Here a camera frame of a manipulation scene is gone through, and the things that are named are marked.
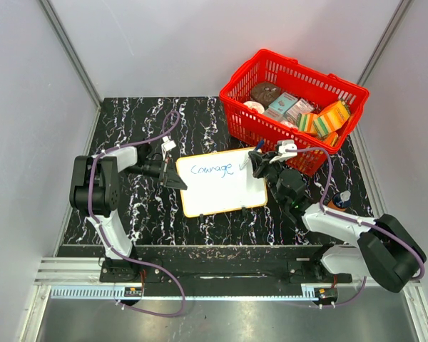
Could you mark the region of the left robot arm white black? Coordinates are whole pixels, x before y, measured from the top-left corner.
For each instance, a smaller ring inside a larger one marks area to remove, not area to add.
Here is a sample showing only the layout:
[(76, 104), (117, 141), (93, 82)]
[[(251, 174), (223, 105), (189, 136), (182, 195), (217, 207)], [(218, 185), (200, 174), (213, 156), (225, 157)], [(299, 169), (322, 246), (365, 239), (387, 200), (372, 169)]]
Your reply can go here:
[(174, 140), (163, 137), (162, 158), (149, 157), (152, 140), (116, 146), (92, 156), (78, 156), (74, 160), (69, 201), (74, 209), (85, 214), (101, 236), (106, 259), (119, 260), (115, 272), (122, 280), (138, 278), (140, 264), (135, 260), (133, 242), (127, 237), (118, 213), (122, 172), (151, 177), (166, 188), (187, 190), (178, 175), (170, 152)]

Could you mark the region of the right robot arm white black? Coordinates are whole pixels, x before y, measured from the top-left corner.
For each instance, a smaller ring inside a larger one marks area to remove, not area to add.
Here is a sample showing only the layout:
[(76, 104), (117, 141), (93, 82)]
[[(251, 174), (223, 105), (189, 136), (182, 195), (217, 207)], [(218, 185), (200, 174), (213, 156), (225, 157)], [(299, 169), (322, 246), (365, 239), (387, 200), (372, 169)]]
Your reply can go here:
[(313, 201), (301, 174), (282, 166), (286, 156), (281, 153), (252, 150), (248, 158), (253, 177), (266, 181), (291, 227), (342, 241), (320, 250), (310, 265), (313, 279), (326, 282), (335, 274), (358, 274), (398, 293), (424, 276), (427, 257), (396, 217), (358, 217)]

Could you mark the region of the yellow framed whiteboard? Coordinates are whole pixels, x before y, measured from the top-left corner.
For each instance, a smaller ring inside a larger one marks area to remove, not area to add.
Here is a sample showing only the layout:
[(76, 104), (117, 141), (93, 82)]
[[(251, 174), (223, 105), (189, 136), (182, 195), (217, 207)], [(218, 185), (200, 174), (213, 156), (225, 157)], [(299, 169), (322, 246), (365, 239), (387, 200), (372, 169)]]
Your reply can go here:
[(268, 203), (265, 180), (253, 177), (248, 153), (252, 147), (181, 157), (176, 161), (178, 175), (187, 190), (180, 192), (187, 218)]

